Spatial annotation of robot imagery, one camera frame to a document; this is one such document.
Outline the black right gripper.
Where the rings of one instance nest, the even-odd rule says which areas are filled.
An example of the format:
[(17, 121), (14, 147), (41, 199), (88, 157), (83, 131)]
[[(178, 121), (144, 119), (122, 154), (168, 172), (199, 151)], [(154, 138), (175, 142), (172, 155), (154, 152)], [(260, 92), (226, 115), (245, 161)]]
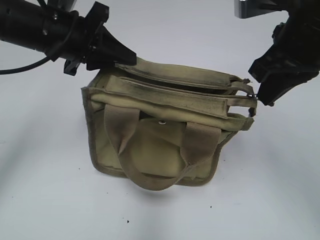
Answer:
[(253, 61), (248, 72), (260, 83), (257, 97), (265, 106), (320, 73), (316, 65), (299, 63), (297, 58), (320, 56), (320, 2), (291, 0), (288, 19), (273, 31), (273, 44)]

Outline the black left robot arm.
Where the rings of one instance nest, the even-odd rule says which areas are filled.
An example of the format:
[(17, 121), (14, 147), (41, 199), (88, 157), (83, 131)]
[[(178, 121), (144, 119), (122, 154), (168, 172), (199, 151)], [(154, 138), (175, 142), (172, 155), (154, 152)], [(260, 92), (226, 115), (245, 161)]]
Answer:
[(64, 74), (75, 76), (80, 64), (88, 71), (115, 64), (134, 66), (137, 55), (118, 41), (104, 23), (110, 8), (94, 2), (86, 16), (74, 10), (74, 0), (0, 2), (1, 41), (35, 50), (45, 58), (27, 66), (1, 70), (1, 75), (26, 72), (61, 58)]

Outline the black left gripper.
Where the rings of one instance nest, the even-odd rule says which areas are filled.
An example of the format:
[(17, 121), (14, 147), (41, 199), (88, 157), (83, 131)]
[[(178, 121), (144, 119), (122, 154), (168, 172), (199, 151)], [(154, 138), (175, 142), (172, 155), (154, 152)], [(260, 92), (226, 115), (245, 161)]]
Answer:
[(105, 27), (110, 8), (95, 2), (85, 17), (77, 16), (69, 39), (62, 50), (63, 73), (76, 75), (80, 64), (88, 71), (115, 64), (135, 66), (137, 54), (119, 42)]

